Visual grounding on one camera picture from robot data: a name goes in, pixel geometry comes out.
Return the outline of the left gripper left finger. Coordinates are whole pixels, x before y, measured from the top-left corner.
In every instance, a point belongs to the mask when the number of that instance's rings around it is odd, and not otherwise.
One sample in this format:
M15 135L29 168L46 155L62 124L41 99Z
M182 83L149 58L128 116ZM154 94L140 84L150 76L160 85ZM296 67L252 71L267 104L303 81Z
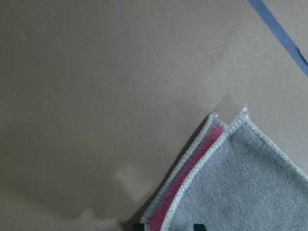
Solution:
M144 231L144 223L136 223L133 225L133 231Z

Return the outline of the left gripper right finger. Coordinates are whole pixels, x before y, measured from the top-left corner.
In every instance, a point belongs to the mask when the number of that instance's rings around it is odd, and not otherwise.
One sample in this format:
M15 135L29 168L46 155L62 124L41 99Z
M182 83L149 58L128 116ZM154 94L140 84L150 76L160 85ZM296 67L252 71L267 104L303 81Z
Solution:
M206 231L206 227L204 224L194 224L193 231Z

